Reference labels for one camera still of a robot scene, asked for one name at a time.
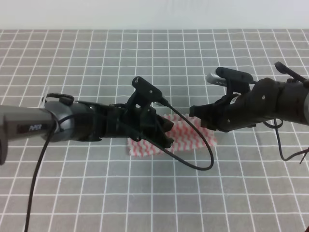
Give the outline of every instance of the gray surface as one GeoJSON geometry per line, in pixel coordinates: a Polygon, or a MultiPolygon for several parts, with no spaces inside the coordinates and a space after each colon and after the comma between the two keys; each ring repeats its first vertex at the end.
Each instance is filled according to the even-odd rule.
{"type": "MultiPolygon", "coordinates": [[[[308,78],[308,39],[309,30],[283,29],[0,30],[1,103],[37,107],[46,86],[80,100],[125,102],[132,78],[141,75],[185,113],[224,94],[204,79],[218,65],[283,81],[273,67],[279,60],[308,78]]],[[[285,123],[280,131],[286,156],[309,146],[308,127],[285,123]]],[[[164,155],[130,158],[125,139],[52,144],[35,190],[31,231],[304,231],[307,162],[282,162],[274,132],[263,125],[216,137],[208,172],[164,155]]],[[[22,231],[41,145],[40,139],[11,143],[0,167],[1,232],[22,231]]],[[[209,160],[204,150],[180,155],[204,166],[209,160]]]]}

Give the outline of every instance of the white wall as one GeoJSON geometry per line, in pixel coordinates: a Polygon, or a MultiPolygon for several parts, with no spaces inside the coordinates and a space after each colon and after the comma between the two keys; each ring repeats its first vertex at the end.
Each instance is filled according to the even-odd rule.
{"type": "Polygon", "coordinates": [[[0,28],[309,28],[309,0],[0,0],[0,28]]]}

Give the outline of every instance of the black joint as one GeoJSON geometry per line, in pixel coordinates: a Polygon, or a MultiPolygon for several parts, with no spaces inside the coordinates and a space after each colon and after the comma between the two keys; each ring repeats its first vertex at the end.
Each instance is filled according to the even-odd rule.
{"type": "Polygon", "coordinates": [[[309,88],[309,80],[303,82],[305,88],[309,88]]]}
{"type": "Polygon", "coordinates": [[[74,99],[67,98],[67,97],[61,97],[61,98],[59,98],[59,102],[61,102],[62,104],[65,104],[67,106],[70,106],[70,105],[73,104],[74,99]]]}

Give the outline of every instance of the wire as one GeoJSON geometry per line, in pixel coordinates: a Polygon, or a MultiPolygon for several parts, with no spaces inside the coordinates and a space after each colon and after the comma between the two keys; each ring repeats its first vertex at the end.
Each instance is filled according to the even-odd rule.
{"type": "Polygon", "coordinates": [[[49,142],[51,141],[51,139],[52,139],[52,137],[54,135],[55,129],[56,129],[56,123],[53,124],[53,126],[51,127],[51,129],[48,132],[47,139],[46,139],[46,141],[44,143],[44,146],[43,146],[43,148],[41,150],[41,153],[40,153],[37,165],[35,166],[35,169],[34,169],[34,173],[33,173],[33,177],[32,177],[32,182],[31,182],[31,186],[30,186],[30,194],[29,194],[29,199],[28,199],[28,207],[27,207],[27,215],[26,215],[26,222],[25,222],[24,232],[28,232],[28,228],[29,228],[30,213],[31,213],[31,206],[32,206],[32,199],[33,199],[33,192],[34,192],[34,186],[35,186],[35,182],[36,182],[36,179],[37,179],[37,175],[38,175],[38,172],[39,172],[39,169],[40,169],[40,166],[41,166],[41,163],[42,163],[45,151],[47,149],[47,146],[48,146],[49,142]]]}
{"type": "Polygon", "coordinates": [[[283,121],[281,122],[281,124],[277,125],[277,121],[276,121],[275,119],[274,119],[274,126],[271,125],[271,127],[270,127],[270,126],[268,126],[268,125],[269,125],[268,123],[264,123],[265,126],[274,129],[275,132],[276,132],[276,137],[277,137],[277,141],[278,141],[278,149],[279,149],[279,154],[280,154],[281,159],[282,159],[283,161],[288,161],[288,160],[294,158],[295,156],[304,154],[303,158],[301,159],[301,161],[300,161],[300,163],[299,163],[299,164],[301,164],[302,161],[304,160],[305,156],[306,156],[307,153],[309,152],[309,148],[307,148],[306,150],[298,151],[298,152],[296,152],[296,153],[290,155],[289,157],[285,158],[285,157],[283,156],[283,153],[282,153],[281,141],[280,141],[280,136],[279,136],[279,131],[278,131],[278,128],[280,128],[280,127],[282,126],[282,124],[283,124],[283,121]]]}
{"type": "Polygon", "coordinates": [[[164,150],[163,150],[163,151],[164,151],[165,153],[167,153],[168,155],[172,156],[174,159],[178,160],[179,162],[181,162],[181,163],[183,163],[183,164],[189,166],[190,168],[194,168],[194,169],[197,169],[197,170],[200,170],[200,171],[207,171],[207,170],[209,170],[210,168],[212,168],[212,167],[213,167],[213,163],[214,163],[213,153],[212,153],[211,147],[209,146],[207,140],[206,140],[205,137],[202,135],[202,133],[201,133],[201,132],[200,132],[188,119],[186,119],[178,110],[176,110],[174,107],[172,107],[169,103],[164,103],[164,105],[165,105],[166,107],[168,107],[169,109],[171,109],[172,111],[174,111],[176,114],[178,114],[179,117],[181,117],[186,123],[188,123],[188,124],[190,125],[190,127],[192,127],[192,128],[195,130],[195,132],[201,137],[201,139],[203,140],[203,142],[205,143],[205,145],[206,145],[206,147],[207,147],[207,149],[208,149],[208,151],[209,151],[209,155],[210,155],[210,157],[211,157],[211,163],[210,163],[210,165],[209,165],[208,167],[201,168],[201,167],[194,166],[194,165],[192,165],[192,164],[190,164],[190,163],[184,161],[183,159],[181,159],[181,158],[175,156],[174,154],[173,154],[173,156],[172,156],[171,154],[167,153],[166,151],[164,151],[164,150]]]}

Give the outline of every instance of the patterned towel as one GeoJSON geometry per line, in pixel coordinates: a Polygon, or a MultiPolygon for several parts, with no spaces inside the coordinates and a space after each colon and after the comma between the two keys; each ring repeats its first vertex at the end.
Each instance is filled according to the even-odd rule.
{"type": "MultiPolygon", "coordinates": [[[[163,117],[174,123],[172,130],[166,133],[167,137],[174,139],[172,147],[168,149],[169,151],[174,153],[175,151],[192,150],[195,148],[206,147],[200,136],[178,115],[170,114],[164,115],[163,117]]],[[[207,128],[202,128],[200,126],[199,118],[189,117],[188,114],[186,114],[185,117],[202,133],[210,146],[217,145],[217,140],[214,137],[213,131],[207,128]]],[[[128,138],[127,142],[131,156],[144,157],[163,153],[163,151],[161,151],[159,148],[145,140],[135,142],[128,138]]]]}

